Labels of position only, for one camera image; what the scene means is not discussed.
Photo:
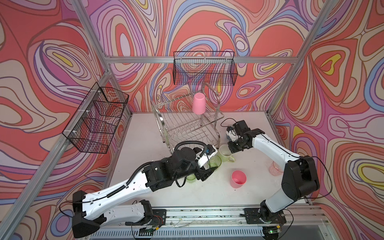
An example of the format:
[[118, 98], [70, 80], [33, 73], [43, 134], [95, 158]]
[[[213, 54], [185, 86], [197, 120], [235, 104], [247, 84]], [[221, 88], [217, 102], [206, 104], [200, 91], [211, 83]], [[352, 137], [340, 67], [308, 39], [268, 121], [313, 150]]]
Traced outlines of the light green ceramic mug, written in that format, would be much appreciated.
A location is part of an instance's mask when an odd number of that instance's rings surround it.
[[234, 163], [236, 161], [235, 157], [233, 156], [232, 152], [229, 149], [228, 145], [221, 145], [219, 147], [218, 155], [222, 162], [231, 162]]

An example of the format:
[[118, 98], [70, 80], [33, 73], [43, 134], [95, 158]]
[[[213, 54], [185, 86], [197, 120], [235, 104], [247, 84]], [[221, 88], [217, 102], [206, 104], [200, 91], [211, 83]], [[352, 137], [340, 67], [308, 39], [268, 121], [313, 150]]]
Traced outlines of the pink plastic cup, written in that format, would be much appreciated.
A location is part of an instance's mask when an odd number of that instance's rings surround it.
[[193, 98], [193, 113], [196, 115], [202, 115], [206, 112], [206, 96], [203, 93], [194, 94]]
[[247, 182], [247, 176], [240, 170], [233, 171], [231, 175], [230, 185], [234, 189], [242, 187]]

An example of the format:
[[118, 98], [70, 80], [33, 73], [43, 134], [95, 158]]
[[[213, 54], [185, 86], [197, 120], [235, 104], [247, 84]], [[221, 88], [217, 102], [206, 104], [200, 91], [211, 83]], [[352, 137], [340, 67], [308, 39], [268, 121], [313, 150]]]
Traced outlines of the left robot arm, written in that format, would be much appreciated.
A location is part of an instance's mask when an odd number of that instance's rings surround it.
[[170, 187], [190, 175], [205, 181], [216, 170], [207, 164], [217, 152], [212, 145], [194, 149], [183, 147], [174, 150], [170, 157], [142, 164], [128, 180], [112, 187], [94, 193], [75, 192], [72, 199], [74, 238], [87, 237], [112, 223], [143, 226], [157, 220], [161, 226], [163, 221], [153, 213], [148, 201], [142, 200], [123, 211], [117, 206], [139, 195]]

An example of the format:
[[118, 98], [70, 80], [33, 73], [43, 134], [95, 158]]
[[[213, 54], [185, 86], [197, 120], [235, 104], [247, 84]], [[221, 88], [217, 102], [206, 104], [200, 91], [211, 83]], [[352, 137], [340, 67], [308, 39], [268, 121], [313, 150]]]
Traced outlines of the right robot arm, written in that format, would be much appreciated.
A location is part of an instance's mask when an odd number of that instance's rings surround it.
[[284, 208], [319, 190], [317, 167], [312, 157], [302, 157], [286, 149], [264, 131], [250, 129], [244, 120], [226, 127], [226, 135], [231, 153], [254, 148], [283, 170], [280, 189], [260, 204], [257, 216], [263, 223], [271, 222]]

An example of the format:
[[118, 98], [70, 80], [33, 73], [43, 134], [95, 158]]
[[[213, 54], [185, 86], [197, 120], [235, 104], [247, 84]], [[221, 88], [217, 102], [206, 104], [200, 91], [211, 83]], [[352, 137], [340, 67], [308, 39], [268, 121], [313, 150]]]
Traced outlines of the steel two-tier dish rack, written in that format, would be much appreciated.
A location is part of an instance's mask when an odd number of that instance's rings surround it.
[[[206, 111], [202, 115], [193, 113], [194, 95], [202, 93], [206, 98]], [[151, 101], [160, 135], [170, 153], [183, 141], [201, 141], [219, 147], [221, 137], [217, 123], [224, 118], [221, 112], [219, 93], [205, 83], [201, 89], [182, 94], [171, 100], [155, 103]]]

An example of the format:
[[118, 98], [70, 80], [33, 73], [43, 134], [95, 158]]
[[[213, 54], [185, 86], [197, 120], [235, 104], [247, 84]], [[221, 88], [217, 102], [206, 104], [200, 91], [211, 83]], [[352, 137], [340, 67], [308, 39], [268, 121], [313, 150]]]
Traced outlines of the blue ceramic mug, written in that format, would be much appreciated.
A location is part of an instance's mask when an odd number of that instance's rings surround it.
[[236, 138], [231, 132], [226, 132], [228, 141], [233, 142]]

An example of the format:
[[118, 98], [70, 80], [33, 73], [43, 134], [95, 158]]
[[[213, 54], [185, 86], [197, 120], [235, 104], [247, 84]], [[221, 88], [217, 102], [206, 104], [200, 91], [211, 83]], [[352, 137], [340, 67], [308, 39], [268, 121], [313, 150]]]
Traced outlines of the green transparent cup left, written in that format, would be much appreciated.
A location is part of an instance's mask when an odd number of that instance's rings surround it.
[[197, 181], [197, 178], [196, 178], [196, 176], [194, 174], [191, 174], [191, 175], [186, 177], [186, 182], [187, 183], [192, 184], [192, 183], [194, 183], [196, 181]]

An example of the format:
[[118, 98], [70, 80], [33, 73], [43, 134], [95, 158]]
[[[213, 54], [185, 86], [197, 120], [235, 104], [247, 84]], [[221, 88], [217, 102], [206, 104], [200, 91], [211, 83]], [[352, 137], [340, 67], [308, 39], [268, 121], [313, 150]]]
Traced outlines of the green transparent cup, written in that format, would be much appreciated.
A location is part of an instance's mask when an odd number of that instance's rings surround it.
[[191, 175], [186, 177], [186, 182], [187, 183], [192, 184], [192, 183], [194, 183], [196, 181], [197, 181], [197, 178], [196, 178], [196, 176], [194, 174], [191, 174]]
[[221, 166], [222, 160], [219, 156], [215, 155], [209, 159], [208, 164], [209, 169], [215, 171]]

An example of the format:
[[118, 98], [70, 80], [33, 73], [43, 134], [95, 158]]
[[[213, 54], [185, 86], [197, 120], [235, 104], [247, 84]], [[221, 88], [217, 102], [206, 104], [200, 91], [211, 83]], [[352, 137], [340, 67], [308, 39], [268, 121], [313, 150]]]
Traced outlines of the green transparent cup right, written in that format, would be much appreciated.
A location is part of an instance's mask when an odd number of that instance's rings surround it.
[[215, 155], [209, 159], [208, 164], [209, 169], [215, 171], [221, 166], [222, 160], [219, 156]]

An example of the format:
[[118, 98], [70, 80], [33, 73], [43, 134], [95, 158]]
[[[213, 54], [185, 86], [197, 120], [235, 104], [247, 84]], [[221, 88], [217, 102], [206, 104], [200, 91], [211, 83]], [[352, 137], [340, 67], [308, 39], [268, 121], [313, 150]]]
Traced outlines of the clear pink glass cup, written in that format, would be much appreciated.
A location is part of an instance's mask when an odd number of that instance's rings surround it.
[[269, 172], [272, 176], [280, 176], [283, 174], [283, 170], [279, 167], [278, 164], [276, 164], [275, 162], [272, 162], [269, 166]]

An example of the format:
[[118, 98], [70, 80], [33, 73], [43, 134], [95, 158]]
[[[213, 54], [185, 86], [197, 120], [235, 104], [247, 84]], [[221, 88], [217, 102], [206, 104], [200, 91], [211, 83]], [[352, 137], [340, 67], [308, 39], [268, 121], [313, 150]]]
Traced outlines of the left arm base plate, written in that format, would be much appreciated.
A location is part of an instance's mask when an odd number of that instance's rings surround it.
[[143, 219], [138, 222], [125, 222], [126, 226], [152, 226], [161, 227], [166, 223], [167, 210], [166, 209], [155, 209], [152, 213], [147, 214]]

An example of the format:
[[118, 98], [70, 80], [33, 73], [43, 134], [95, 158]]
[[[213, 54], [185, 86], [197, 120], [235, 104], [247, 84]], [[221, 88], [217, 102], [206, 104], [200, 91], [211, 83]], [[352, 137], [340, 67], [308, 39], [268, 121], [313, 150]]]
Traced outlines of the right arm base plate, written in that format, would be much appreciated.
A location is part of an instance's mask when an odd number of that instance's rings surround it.
[[271, 213], [268, 209], [262, 208], [245, 208], [240, 217], [246, 219], [247, 224], [276, 224], [284, 225], [287, 223], [283, 211]]

